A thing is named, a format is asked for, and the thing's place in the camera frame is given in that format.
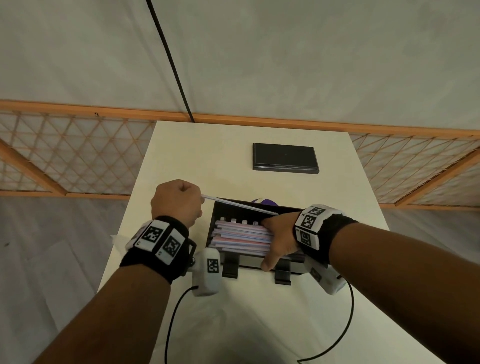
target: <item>cable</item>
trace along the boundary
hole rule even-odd
[[[302,363],[302,362],[307,362],[309,360],[313,360],[316,358],[320,358],[321,356],[327,354],[330,350],[332,350],[339,342],[342,340],[342,338],[345,336],[348,328],[350,327],[350,323],[352,322],[352,317],[353,317],[353,304],[354,304],[354,299],[353,299],[353,289],[352,286],[350,285],[349,282],[347,282],[348,287],[350,288],[350,294],[352,295],[352,309],[350,311],[350,317],[348,318],[347,326],[345,326],[345,329],[343,330],[342,334],[338,337],[338,339],[327,349],[321,352],[320,354],[317,354],[315,356],[312,356],[310,358],[305,358],[305,359],[300,359],[297,360],[297,363]]]
[[[170,326],[168,327],[167,341],[165,342],[165,357],[164,357],[164,362],[165,362],[165,364],[167,364],[168,342],[170,341],[170,332],[172,331],[173,318],[175,317],[175,314],[176,314],[176,312],[177,312],[177,308],[179,307],[179,304],[180,304],[182,298],[185,297],[185,295],[186,295],[189,291],[196,290],[197,288],[198,288],[198,286],[193,286],[193,287],[188,288],[188,289],[182,294],[182,296],[180,296],[179,300],[177,301],[177,304],[175,305],[175,309],[173,310],[173,313],[172,313],[172,318],[170,319]]]
[[[170,53],[170,49],[168,48],[167,40],[165,39],[165,35],[163,34],[162,27],[160,26],[160,22],[158,21],[158,18],[155,13],[155,9],[153,7],[152,1],[151,0],[146,0],[148,9],[150,10],[150,14],[152,15],[153,21],[155,23],[156,29],[158,31],[158,35],[162,39],[163,43],[163,48],[165,48],[165,53],[167,54],[168,61],[170,62],[170,66],[172,67],[173,74],[175,75],[175,79],[177,80],[177,85],[179,86],[179,90],[181,93],[181,97],[183,99],[183,103],[185,104],[185,107],[187,108],[188,115],[190,116],[190,121],[195,122],[195,119],[193,118],[192,112],[190,111],[190,107],[188,106],[187,98],[185,97],[185,94],[183,92],[183,87],[181,86],[179,74],[177,73],[177,68],[175,67],[175,63],[173,63],[173,58]]]

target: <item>open box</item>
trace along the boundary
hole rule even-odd
[[[272,206],[272,205],[263,205],[254,202],[246,202],[239,200],[229,200],[233,202],[238,202],[243,205],[259,207],[264,210],[273,211],[278,214],[285,214],[288,212],[302,211],[301,208],[293,208],[286,206]],[[242,223],[243,220],[246,220],[248,224],[252,225],[255,221],[260,224],[264,218],[270,218],[272,215],[268,215],[263,212],[248,210],[245,208],[231,206],[223,204],[221,202],[215,201],[212,218],[210,220],[210,227],[208,229],[208,238],[206,246],[208,247],[212,241],[212,232],[215,228],[215,222],[221,218],[225,218],[225,221],[231,221],[236,219],[238,223]],[[303,274],[306,273],[303,254],[295,254],[293,256],[287,256],[279,260],[278,264],[275,266],[275,283],[290,285],[290,274]],[[220,252],[220,261],[223,265],[222,276],[228,278],[237,278],[238,269],[241,268],[250,268],[250,269],[260,269],[260,264],[262,263],[263,257],[234,253],[234,252]]]

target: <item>forearm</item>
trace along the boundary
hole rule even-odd
[[[169,295],[150,268],[119,268],[35,364],[149,363]]]
[[[338,232],[332,266],[449,363],[480,362],[480,268],[437,247],[363,224]]]

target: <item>tabletop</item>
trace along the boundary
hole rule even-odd
[[[252,170],[252,143],[313,146],[319,174]],[[324,204],[381,229],[388,229],[347,133],[158,121],[123,217],[119,235],[131,237],[150,219],[150,199],[159,183],[183,179],[203,194],[252,201],[268,198],[282,206]],[[190,237],[204,247],[213,201]],[[117,269],[112,249],[100,286]],[[294,363],[329,347],[348,319],[348,288],[326,294],[305,274],[291,286],[272,273],[240,268],[238,279],[222,279],[211,297],[187,295],[173,324],[171,363]],[[163,350],[173,307],[191,286],[191,275],[174,281],[153,363]],[[348,333],[322,363],[441,363],[358,291]]]

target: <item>lattice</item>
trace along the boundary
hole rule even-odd
[[[45,191],[42,186],[0,159],[0,190]]]
[[[0,138],[69,192],[130,194],[155,121],[0,111]]]
[[[351,134],[372,189],[392,204],[480,145],[477,139]]]
[[[480,206],[480,163],[414,201],[418,205]]]

